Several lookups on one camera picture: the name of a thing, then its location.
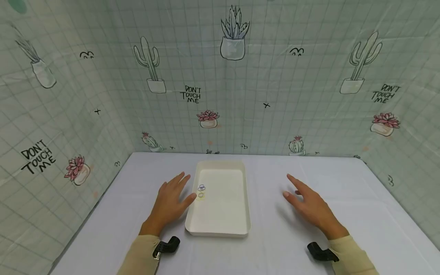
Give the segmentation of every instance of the wall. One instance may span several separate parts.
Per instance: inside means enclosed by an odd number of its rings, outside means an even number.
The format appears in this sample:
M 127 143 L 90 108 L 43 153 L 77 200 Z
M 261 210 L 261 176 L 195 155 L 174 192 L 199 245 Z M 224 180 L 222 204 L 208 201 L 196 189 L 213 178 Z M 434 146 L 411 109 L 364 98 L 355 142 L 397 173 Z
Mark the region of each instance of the wall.
M 440 247 L 438 1 L 0 7 L 1 274 L 47 274 L 134 151 L 361 158 Z

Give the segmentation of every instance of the white tablecloth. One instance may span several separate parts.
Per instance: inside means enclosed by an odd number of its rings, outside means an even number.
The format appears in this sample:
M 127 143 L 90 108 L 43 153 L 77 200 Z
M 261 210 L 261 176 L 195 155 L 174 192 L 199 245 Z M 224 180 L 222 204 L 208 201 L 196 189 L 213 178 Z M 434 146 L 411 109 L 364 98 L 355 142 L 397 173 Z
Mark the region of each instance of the white tablecloth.
M 181 243 L 175 254 L 161 257 L 157 275 L 332 274 L 306 248 L 313 241 L 326 248 L 325 237 L 282 197 L 283 190 L 294 190 L 287 173 L 321 194 L 381 275 L 440 274 L 439 250 L 357 158 L 170 153 L 130 156 L 52 274 L 116 274 L 160 185 L 181 171 L 193 176 L 196 164 L 207 159 L 245 163 L 249 235 L 194 237 L 185 231 L 183 215 L 162 236 L 168 241 L 175 235 Z

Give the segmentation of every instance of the white tray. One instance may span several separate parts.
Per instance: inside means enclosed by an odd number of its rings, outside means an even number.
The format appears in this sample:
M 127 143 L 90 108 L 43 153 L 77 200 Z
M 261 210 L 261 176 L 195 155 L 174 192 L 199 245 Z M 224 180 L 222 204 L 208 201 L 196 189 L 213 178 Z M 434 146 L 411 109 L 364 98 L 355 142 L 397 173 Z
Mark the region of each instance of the white tray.
M 185 228 L 195 236 L 238 237 L 250 230 L 246 169 L 241 161 L 197 164 Z

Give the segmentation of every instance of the left hand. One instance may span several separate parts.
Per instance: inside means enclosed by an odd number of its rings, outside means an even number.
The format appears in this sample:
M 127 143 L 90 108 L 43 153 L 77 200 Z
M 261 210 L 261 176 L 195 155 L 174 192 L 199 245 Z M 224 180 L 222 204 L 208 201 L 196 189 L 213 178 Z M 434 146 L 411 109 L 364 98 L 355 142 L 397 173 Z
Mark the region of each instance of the left hand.
M 179 202 L 180 193 L 182 193 L 185 184 L 191 177 L 191 175 L 183 177 L 184 175 L 185 172 L 181 172 L 171 181 L 162 184 L 151 214 L 142 224 L 139 235 L 154 235 L 159 237 L 163 228 L 167 224 L 180 218 L 183 212 L 185 212 L 196 199 L 197 195 L 192 193 L 186 197 L 183 202 Z

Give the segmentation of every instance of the potted plant drawing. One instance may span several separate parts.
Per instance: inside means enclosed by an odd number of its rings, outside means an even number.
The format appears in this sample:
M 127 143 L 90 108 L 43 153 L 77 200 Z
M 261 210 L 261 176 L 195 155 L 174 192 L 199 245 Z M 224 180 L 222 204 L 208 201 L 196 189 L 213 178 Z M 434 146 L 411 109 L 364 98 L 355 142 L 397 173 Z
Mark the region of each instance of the potted plant drawing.
M 302 136 L 296 136 L 294 140 L 289 143 L 291 153 L 289 156 L 305 156 L 304 142 Z
M 143 143 L 148 145 L 151 152 L 157 153 L 165 150 L 164 147 L 162 147 L 162 145 L 159 145 L 156 142 L 156 140 L 152 136 L 150 136 L 147 132 L 142 132 L 142 141 Z
M 217 126 L 217 119 L 220 116 L 218 115 L 218 113 L 206 110 L 205 112 L 200 112 L 197 117 L 202 128 L 215 128 Z
M 374 44 L 376 43 L 376 40 L 378 38 L 378 32 L 374 32 L 370 38 L 368 38 L 367 43 L 362 49 L 362 52 L 359 53 L 360 44 L 356 44 L 354 47 L 352 54 L 350 56 L 350 64 L 355 66 L 355 69 L 353 71 L 351 78 L 344 79 L 344 82 L 342 83 L 340 93 L 341 94 L 355 94 L 359 92 L 364 79 L 359 78 L 360 72 L 362 71 L 362 68 L 364 65 L 368 65 L 372 63 L 376 57 L 378 56 L 380 50 L 382 49 L 382 43 L 377 43 L 376 48 L 374 48 L 374 51 L 371 51 Z
M 150 46 L 145 37 L 140 38 L 140 45 L 142 47 L 142 55 L 140 54 L 137 46 L 134 46 L 136 60 L 140 65 L 148 68 L 150 77 L 147 79 L 148 88 L 150 91 L 156 94 L 166 93 L 165 82 L 163 79 L 158 78 L 156 67 L 159 66 L 159 52 L 156 47 L 153 47 L 153 55 L 151 55 Z
M 392 113 L 375 115 L 370 130 L 383 136 L 390 136 L 394 129 L 399 129 L 400 121 Z
M 245 56 L 245 35 L 249 30 L 249 22 L 242 23 L 242 12 L 237 6 L 229 9 L 229 20 L 221 20 L 223 39 L 220 54 L 227 60 L 241 60 Z
M 85 158 L 81 155 L 69 160 L 69 165 L 66 168 L 67 173 L 64 177 L 69 178 L 75 185 L 80 186 L 83 184 L 90 174 L 90 167 L 84 162 Z
M 31 60 L 30 64 L 32 66 L 32 71 L 37 77 L 38 82 L 46 89 L 52 88 L 56 84 L 56 80 L 49 67 L 38 56 L 38 53 L 32 46 L 31 42 L 23 37 L 22 33 L 17 29 L 17 27 L 14 25 L 11 25 L 11 27 L 17 34 L 17 39 L 15 42 Z

